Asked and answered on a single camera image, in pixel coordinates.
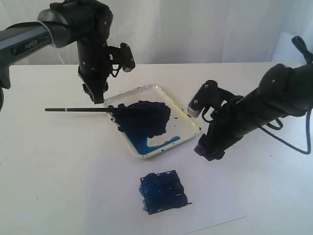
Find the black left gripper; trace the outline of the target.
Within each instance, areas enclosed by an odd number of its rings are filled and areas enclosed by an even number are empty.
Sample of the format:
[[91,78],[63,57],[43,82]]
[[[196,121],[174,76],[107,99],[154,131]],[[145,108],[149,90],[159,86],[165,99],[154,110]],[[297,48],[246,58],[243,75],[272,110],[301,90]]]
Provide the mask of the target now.
[[119,49],[95,41],[78,41],[77,47],[83,90],[94,104],[103,103],[108,90],[107,79],[113,72],[113,65],[119,64]]

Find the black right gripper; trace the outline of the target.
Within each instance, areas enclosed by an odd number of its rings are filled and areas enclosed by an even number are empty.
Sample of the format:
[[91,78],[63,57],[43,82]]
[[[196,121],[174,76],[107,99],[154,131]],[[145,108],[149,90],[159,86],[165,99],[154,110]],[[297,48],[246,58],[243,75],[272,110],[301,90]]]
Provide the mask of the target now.
[[220,160],[229,147],[242,139],[236,128],[239,127],[237,115],[244,102],[244,97],[233,97],[212,112],[207,133],[202,134],[194,148],[198,155],[205,156],[208,161]]

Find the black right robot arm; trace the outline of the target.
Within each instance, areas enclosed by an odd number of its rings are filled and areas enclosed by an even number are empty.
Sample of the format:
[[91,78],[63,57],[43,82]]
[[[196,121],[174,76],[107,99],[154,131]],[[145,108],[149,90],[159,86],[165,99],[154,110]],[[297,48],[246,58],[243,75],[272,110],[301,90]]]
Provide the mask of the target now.
[[[199,139],[195,152],[207,160],[221,159],[225,151],[255,129],[269,133],[283,127],[281,118],[309,118],[313,108],[313,66],[297,68],[277,64],[262,77],[259,86],[246,96],[206,81],[188,106],[193,117],[204,116],[212,108],[208,131]],[[140,101],[125,106],[104,108],[112,113],[119,130],[138,141],[165,133],[170,108],[164,103]]]

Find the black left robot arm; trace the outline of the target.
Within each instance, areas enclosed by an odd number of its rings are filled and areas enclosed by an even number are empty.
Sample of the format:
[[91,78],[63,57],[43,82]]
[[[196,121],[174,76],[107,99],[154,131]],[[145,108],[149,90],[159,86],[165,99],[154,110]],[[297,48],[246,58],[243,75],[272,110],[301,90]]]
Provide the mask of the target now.
[[11,87],[9,68],[46,46],[63,48],[77,43],[78,74],[83,89],[95,104],[104,102],[107,78],[112,73],[107,40],[113,13],[97,0],[51,3],[37,21],[18,23],[0,32],[0,89]]

